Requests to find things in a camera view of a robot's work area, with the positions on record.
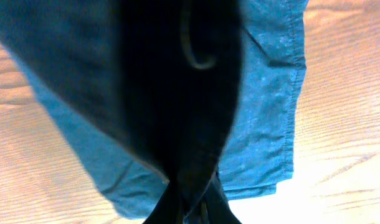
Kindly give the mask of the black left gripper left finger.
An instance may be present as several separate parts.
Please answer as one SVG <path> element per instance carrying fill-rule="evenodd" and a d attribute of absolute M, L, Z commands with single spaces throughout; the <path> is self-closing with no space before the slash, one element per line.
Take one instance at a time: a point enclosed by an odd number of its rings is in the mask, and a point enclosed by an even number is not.
<path fill-rule="evenodd" d="M 143 224 L 183 224 L 183 219 L 183 206 L 177 185 L 169 183 Z"/>

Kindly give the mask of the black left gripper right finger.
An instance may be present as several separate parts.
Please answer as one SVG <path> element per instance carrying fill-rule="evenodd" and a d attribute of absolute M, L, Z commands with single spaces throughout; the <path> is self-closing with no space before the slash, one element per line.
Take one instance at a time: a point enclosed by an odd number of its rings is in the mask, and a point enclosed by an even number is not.
<path fill-rule="evenodd" d="M 200 209 L 202 224 L 241 224 L 229 207 L 218 172 L 201 200 Z"/>

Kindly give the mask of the navy blue shorts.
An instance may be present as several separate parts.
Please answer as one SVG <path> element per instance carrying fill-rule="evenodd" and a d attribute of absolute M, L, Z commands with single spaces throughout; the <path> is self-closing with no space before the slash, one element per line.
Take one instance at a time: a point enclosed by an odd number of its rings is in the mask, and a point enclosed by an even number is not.
<path fill-rule="evenodd" d="M 216 172 L 228 203 L 292 177 L 306 6 L 0 1 L 0 43 L 120 215 L 174 183 L 201 223 Z"/>

